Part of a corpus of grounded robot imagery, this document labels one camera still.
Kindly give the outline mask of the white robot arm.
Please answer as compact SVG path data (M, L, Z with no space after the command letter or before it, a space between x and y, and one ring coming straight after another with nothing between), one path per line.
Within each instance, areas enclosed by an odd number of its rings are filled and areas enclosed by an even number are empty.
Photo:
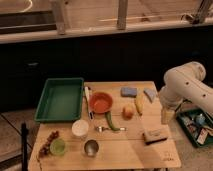
M213 88L203 83L205 76L205 67L199 62L171 68L164 74L165 85L159 91L162 124L169 123L184 99L213 117Z

